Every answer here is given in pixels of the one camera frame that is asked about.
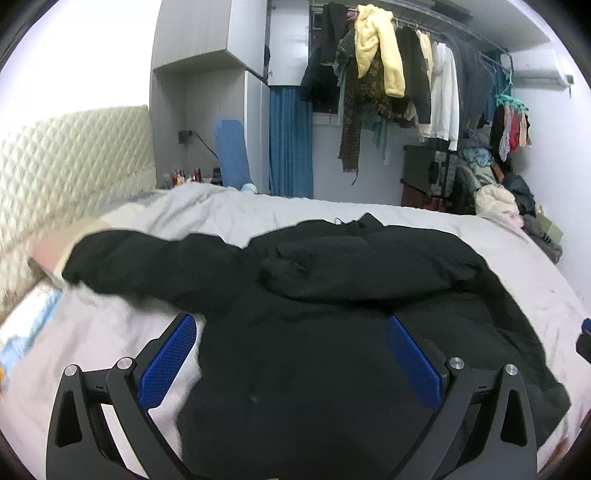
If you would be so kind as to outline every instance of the beige pillow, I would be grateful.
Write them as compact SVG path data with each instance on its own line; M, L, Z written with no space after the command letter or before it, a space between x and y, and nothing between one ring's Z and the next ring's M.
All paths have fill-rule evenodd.
M57 288L64 289L67 282L61 273L74 246L86 235L111 228L104 220L84 219L63 230L50 232L31 249L29 265L42 269Z

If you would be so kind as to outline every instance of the white bedsheet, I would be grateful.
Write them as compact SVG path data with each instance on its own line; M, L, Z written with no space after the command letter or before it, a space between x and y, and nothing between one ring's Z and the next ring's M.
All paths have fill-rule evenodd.
M348 222L365 212L384 224L433 228L462 238L487 260L529 318L545 346L548 366L566 386L572 401L567 416L538 451L538 467L542 467L562 438L574 441L583 416L591 408L591 366L575 351L587 313L543 252L502 217L284 199L191 183L141 212L132 226L168 239L182 238L189 232L210 233L243 247L254 235L302 220ZM159 301L131 303L97 295L84 286L64 293L54 320L17 366L7 394L0 400L0 428L36 478L45 478L48 423L64 368L76 363L83 370L102 369L122 356L135 356L151 338L162 333L175 314L172 307ZM194 353L184 363L163 404L150 412L177 453L181 453L181 445L176 417L199 378ZM111 428L116 428L112 410L107 409L106 414ZM128 467L143 474L121 430L113 435Z

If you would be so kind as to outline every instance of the blue gripper pad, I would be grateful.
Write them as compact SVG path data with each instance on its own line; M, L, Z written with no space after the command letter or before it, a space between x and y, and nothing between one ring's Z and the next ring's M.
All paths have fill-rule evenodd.
M138 402L144 410L158 407L197 339L197 326L187 315L145 369Z
M443 404L441 378L395 316L388 319L387 341L423 407L439 410Z

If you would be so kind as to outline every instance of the hanging rod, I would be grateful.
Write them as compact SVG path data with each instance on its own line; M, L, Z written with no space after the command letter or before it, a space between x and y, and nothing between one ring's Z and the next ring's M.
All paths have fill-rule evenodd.
M343 3L347 3L347 4L351 4L352 2L349 1L345 1ZM427 6L424 5L420 5L418 3L415 3L411 0L373 0L374 5L379 5L379 4L386 4L386 5L393 5L395 7L401 7L401 8L405 8L407 10L412 10L413 12L415 12L417 15L425 15L429 18L432 18L433 20L439 22L439 23L445 23L459 31L461 31L462 33L466 34L469 37L472 37L475 40L479 40L483 43L489 44L490 46L492 46L493 48L499 50L500 52L504 53L505 55L507 55L509 57L509 60L511 62L511 72L513 71L513 57L511 56L511 54L509 53L509 51L504 48L501 47L499 45L497 45L495 42L488 40L487 38L483 37L482 35L473 32L472 30L470 30L467 26L465 26L464 24L454 20L453 18L449 18L439 12L433 11L430 8L428 8ZM316 0L311 0L310 4L312 5L312 7L322 7L325 3L321 2L321 1L316 1ZM406 22L410 22L411 25L421 25L422 22L415 22L412 19L411 20L406 20L403 18L399 18L398 19L399 22L402 21L406 21ZM424 30L430 31L432 33L441 33L438 29L433 28L433 27L429 27L428 25L421 25L422 28ZM496 65L499 65L501 68L503 68L504 70L508 70L506 67L504 67L502 64L500 64L500 62L497 62L496 60L493 60L492 58L484 55L486 57L487 60L490 60L491 62L495 63Z
M428 27L426 25L421 25L420 23L417 23L417 22L414 22L414 21L411 21L411 20L405 20L403 18L396 18L396 19L394 19L394 21L397 24L406 25L408 27L414 28L415 30L429 32L429 33L432 33L434 35L439 35L440 34L437 30L435 30L432 27ZM495 65L499 66L500 68L502 68L506 72L510 72L510 70L508 68L504 67L503 64L500 61L496 61L495 59L490 58L486 53L482 53L481 51L479 51L479 54L480 54L481 57L483 57L487 61L489 61L491 63L494 63Z

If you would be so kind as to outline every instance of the teal hanger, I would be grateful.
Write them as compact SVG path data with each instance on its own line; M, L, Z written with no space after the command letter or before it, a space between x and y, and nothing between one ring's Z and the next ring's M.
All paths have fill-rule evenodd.
M512 110L516 110L520 113L528 112L530 109L526 107L525 103L521 100L512 97L511 95L506 95L505 92L511 88L513 85L513 72L509 72L509 85L503 90L500 95L495 95L496 105L508 106Z

